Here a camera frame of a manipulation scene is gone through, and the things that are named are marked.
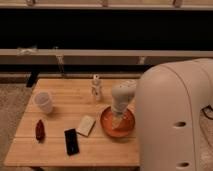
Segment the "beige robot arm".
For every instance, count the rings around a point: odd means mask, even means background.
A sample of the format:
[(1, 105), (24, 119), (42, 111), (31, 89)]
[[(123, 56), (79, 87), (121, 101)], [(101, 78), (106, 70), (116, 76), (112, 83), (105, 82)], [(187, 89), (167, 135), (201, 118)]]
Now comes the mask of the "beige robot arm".
[(131, 101), (140, 171), (201, 171), (200, 114), (213, 110), (213, 59), (163, 63), (114, 86), (117, 122)]

